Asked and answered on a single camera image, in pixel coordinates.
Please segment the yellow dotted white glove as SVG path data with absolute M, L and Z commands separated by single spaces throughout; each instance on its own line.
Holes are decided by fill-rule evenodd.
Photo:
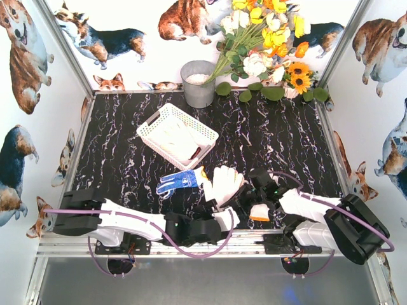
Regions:
M 205 200 L 215 200 L 216 205 L 226 203 L 230 200 L 244 184 L 244 176 L 236 169 L 222 165 L 215 167 L 213 180 L 203 184 Z

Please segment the white glove orange cuff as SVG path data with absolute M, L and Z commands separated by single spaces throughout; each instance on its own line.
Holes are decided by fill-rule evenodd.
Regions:
M 267 204 L 264 203 L 253 205 L 250 211 L 249 218 L 259 222 L 269 222 L 269 210 L 270 209 Z

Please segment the blue dotted white glove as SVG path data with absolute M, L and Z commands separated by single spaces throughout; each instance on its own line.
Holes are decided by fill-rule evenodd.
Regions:
M 203 166 L 194 170 L 172 173 L 160 178 L 156 187 L 156 194 L 167 199 L 173 195 L 176 189 L 199 187 L 206 181 L 208 181 L 208 177 Z

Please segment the cream knit glove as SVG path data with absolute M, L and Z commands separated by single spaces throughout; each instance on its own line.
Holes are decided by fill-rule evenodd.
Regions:
M 163 151 L 179 161 L 192 160 L 202 150 L 183 122 L 168 124 L 159 137 L 159 145 Z

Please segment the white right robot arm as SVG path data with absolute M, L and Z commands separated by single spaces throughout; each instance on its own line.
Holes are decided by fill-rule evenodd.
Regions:
M 293 179 L 296 187 L 279 185 L 277 179 L 282 175 L 254 169 L 248 182 L 221 205 L 259 222 L 268 221 L 272 211 L 288 218 L 281 233 L 264 238 L 266 251 L 312 254 L 328 249 L 358 265 L 377 252 L 394 251 L 388 229 L 360 197 L 348 194 L 328 198 L 305 193 L 297 179 Z

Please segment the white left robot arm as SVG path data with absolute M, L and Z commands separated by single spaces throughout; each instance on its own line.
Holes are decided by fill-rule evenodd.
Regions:
M 140 236 L 173 247 L 196 243 L 215 245 L 240 223 L 232 208 L 204 211 L 199 219 L 178 213 L 150 214 L 125 208 L 102 196 L 98 189 L 64 193 L 60 208 L 53 212 L 53 232 L 62 236 L 89 236 L 104 246 L 118 247 L 125 235 Z

